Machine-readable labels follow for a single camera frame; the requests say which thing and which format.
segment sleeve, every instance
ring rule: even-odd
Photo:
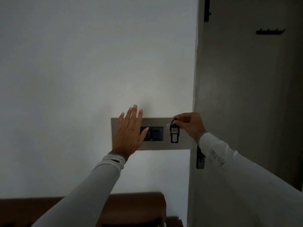
[[[96,226],[124,164],[122,156],[106,155],[78,187],[40,217],[33,227]]]
[[[199,147],[262,226],[303,226],[303,193],[210,133],[203,134]]]

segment person's left arm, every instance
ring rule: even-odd
[[[148,129],[140,135],[142,116],[141,109],[136,118],[136,105],[129,109],[124,121],[124,113],[120,115],[112,151],[78,187],[48,210],[33,227],[96,225],[125,162],[141,146],[146,136]]]

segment gray rectangular panel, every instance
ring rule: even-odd
[[[170,131],[166,128],[172,118],[143,118],[141,126],[162,126],[164,127],[163,141],[144,141],[138,150],[187,150],[192,148],[192,138],[185,130],[180,129],[178,143],[171,143]],[[112,141],[115,137],[118,118],[112,118]]]

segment brown sofa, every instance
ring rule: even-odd
[[[58,198],[0,199],[0,227],[29,227]],[[96,226],[158,226],[181,227],[177,217],[166,217],[166,202],[160,192],[112,194],[106,201]]]

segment gray door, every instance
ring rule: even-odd
[[[298,187],[303,0],[211,0],[210,12],[198,36],[195,111],[232,149]],[[256,35],[260,28],[286,31]],[[195,169],[195,151],[190,178],[191,225],[258,226],[209,162]]]

